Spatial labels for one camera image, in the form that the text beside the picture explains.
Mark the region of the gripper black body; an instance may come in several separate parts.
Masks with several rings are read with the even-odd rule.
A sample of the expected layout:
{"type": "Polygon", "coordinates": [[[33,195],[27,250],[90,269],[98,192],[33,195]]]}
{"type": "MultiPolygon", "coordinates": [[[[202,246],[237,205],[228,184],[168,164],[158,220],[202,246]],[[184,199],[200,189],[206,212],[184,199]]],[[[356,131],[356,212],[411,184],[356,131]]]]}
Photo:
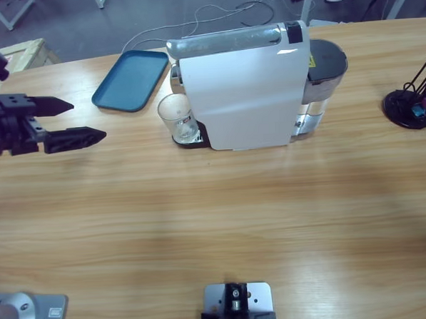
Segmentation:
{"type": "Polygon", "coordinates": [[[24,93],[0,95],[0,156],[8,151],[13,156],[39,151],[46,130],[35,119],[37,104],[24,93]]]}

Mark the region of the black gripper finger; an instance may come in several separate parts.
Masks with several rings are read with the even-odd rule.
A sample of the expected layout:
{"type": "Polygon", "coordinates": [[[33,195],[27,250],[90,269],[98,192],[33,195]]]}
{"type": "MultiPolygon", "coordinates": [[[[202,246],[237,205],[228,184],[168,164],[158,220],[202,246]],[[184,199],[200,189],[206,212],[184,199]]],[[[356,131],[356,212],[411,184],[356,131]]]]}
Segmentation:
{"type": "Polygon", "coordinates": [[[29,100],[33,103],[34,107],[32,108],[33,111],[28,114],[28,119],[58,116],[73,109],[71,103],[54,96],[34,96],[30,97],[29,100]]]}
{"type": "Polygon", "coordinates": [[[62,131],[49,131],[45,135],[44,151],[46,154],[50,154],[88,148],[99,143],[106,136],[105,131],[91,127],[75,127],[62,131]]]}

